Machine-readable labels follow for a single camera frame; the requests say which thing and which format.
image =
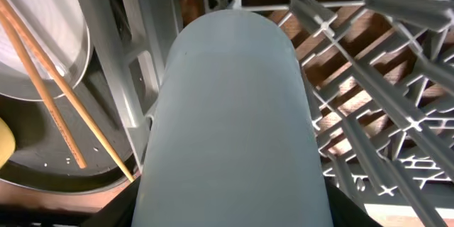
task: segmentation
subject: cylindrical container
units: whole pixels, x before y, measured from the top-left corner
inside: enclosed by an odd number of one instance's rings
[[[174,42],[133,226],[332,226],[292,43],[246,11]]]

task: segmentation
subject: yellow object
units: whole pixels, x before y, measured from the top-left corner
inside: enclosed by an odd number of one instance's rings
[[[0,167],[8,161],[16,149],[16,140],[8,125],[0,118]]]

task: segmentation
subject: chopstick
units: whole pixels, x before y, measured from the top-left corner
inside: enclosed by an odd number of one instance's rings
[[[60,75],[60,73],[55,68],[54,64],[50,60],[49,56],[44,52],[44,50],[39,45],[38,41],[33,37],[29,29],[19,18],[17,13],[13,10],[11,5],[7,0],[0,0],[0,13],[8,20],[8,22],[16,29],[17,33],[22,37],[25,44],[31,49],[33,54],[37,57],[43,67],[49,72],[50,76],[57,83],[58,87],[62,90],[65,96],[68,98],[72,106],[76,109],[79,115],[82,117],[84,122],[88,125],[93,134],[98,138],[99,142],[106,149],[107,153],[112,157],[113,161],[120,167],[124,175],[129,179],[129,181],[134,181],[133,175],[129,172],[128,168],[124,165],[121,158],[116,153],[115,149],[108,142],[106,136],[102,133],[101,129],[94,122],[93,118],[88,113],[87,109],[77,98],[76,94],[73,92],[71,86],[66,83],[65,79]]]
[[[68,144],[68,147],[70,148],[70,151],[74,156],[77,164],[82,169],[87,167],[87,163],[85,162],[84,157],[77,147],[74,138],[72,137],[71,132],[65,123],[65,120],[63,119],[60,111],[58,111],[55,102],[53,101],[48,89],[44,85],[43,79],[39,75],[35,65],[28,55],[26,48],[23,46],[19,35],[14,30],[13,26],[6,20],[3,14],[0,14],[0,23],[3,26],[9,40],[11,41],[11,44],[14,46],[14,49],[16,49],[17,55],[21,59],[21,62],[25,67],[28,75],[30,76],[33,85],[35,85],[36,90],[41,96],[41,99],[43,99],[45,106],[48,108],[50,115],[55,121],[55,124],[57,124],[58,130],[61,132],[66,144]]]

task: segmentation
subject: wooden chopstick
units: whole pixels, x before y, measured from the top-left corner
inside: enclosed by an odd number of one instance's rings
[[[88,111],[85,109],[84,105],[77,98],[76,94],[72,91],[72,88],[66,83],[65,79],[60,75],[60,73],[55,68],[54,64],[50,60],[49,56],[44,52],[44,50],[39,45],[38,41],[33,37],[29,29],[19,18],[17,13],[13,10],[11,5],[7,0],[0,0],[0,12],[6,17],[9,23],[16,29],[17,33],[22,37],[25,44],[32,50],[33,54],[41,62],[43,67],[49,72],[50,76],[57,83],[58,87],[63,91],[68,100],[71,102],[72,106],[76,109],[79,115],[82,117],[84,122],[92,130],[94,135],[98,138],[99,142],[106,149],[107,153],[112,157],[113,161],[120,167],[124,175],[129,179],[129,181],[134,181],[133,175],[130,174],[128,168],[124,165],[121,158],[118,156],[112,145],[108,142],[106,136],[102,133],[101,129],[94,122],[93,118],[90,116]]]
[[[48,89],[44,85],[43,79],[39,75],[35,65],[33,64],[30,56],[27,53],[27,50],[23,46],[19,35],[14,30],[13,26],[6,20],[5,16],[2,13],[0,13],[0,23],[3,26],[9,40],[11,41],[11,44],[14,46],[14,49],[16,49],[17,55],[21,59],[21,62],[25,67],[28,75],[30,76],[33,85],[35,85],[36,90],[43,99],[45,106],[48,108],[50,115],[55,121],[55,124],[57,124],[58,130],[60,130],[63,138],[66,141],[66,144],[68,144],[68,147],[70,148],[70,151],[74,156],[77,164],[82,169],[87,167],[87,163],[85,162],[84,157],[77,147],[74,138],[72,137],[71,132],[65,123],[65,120],[63,119],[60,111],[58,111],[55,102],[53,101]]]

